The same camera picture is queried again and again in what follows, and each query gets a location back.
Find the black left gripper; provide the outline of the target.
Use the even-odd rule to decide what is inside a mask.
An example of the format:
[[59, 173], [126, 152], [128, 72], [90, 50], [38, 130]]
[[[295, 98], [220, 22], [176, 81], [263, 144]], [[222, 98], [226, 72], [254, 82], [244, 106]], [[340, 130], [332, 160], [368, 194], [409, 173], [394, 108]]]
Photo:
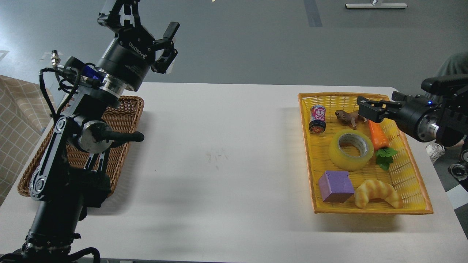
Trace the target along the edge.
[[[178, 54], [173, 38], [180, 23], [170, 22], [163, 37], [155, 40], [141, 25], [139, 2], [107, 0], [97, 18], [100, 26], [109, 28], [117, 37], [111, 41], [96, 67], [129, 85], [127, 89], [130, 91], [138, 91], [149, 69], [154, 73], [166, 73]], [[121, 23], [122, 10], [124, 15], [133, 16], [133, 22], [124, 20]], [[156, 52], [160, 50], [162, 53], [156, 59]]]

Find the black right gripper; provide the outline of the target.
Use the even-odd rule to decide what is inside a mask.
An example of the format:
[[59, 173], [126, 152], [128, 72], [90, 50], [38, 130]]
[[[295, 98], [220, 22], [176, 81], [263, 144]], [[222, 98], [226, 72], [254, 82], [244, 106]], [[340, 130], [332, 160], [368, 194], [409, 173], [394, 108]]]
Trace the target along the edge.
[[394, 91], [392, 100], [370, 100], [358, 96], [358, 114], [375, 123], [381, 123], [384, 118], [396, 122], [398, 128], [420, 142], [435, 139], [438, 125], [436, 124], [437, 105], [433, 100], [421, 95], [405, 95]]

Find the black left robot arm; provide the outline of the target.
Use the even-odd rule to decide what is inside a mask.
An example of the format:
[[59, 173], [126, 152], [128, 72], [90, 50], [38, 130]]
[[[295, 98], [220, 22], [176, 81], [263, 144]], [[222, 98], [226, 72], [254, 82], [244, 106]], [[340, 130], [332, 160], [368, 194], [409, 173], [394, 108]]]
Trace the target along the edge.
[[144, 135], [115, 132], [102, 120], [117, 108], [124, 90], [138, 91], [149, 70], [164, 74], [178, 54], [170, 22], [156, 40], [141, 24], [137, 0], [107, 0], [98, 24], [115, 37], [97, 64], [70, 57], [64, 65], [56, 50], [52, 67], [40, 70], [39, 86], [51, 111], [53, 132], [29, 183], [39, 207], [22, 248], [1, 256], [2, 263], [75, 263], [86, 255], [101, 261], [97, 248], [71, 253], [77, 223], [87, 208], [99, 208], [111, 193], [106, 174], [110, 150]]

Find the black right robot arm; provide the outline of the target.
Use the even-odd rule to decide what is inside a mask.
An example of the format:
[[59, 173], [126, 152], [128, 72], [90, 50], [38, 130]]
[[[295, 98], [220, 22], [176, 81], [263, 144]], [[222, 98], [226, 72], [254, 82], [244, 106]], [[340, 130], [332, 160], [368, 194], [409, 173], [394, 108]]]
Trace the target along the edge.
[[357, 98], [358, 113], [380, 123], [385, 118], [419, 142], [435, 162], [446, 148], [461, 146], [458, 161], [448, 168], [461, 183], [467, 183], [467, 75], [456, 74], [427, 78], [421, 84], [426, 95], [393, 92], [388, 100]]

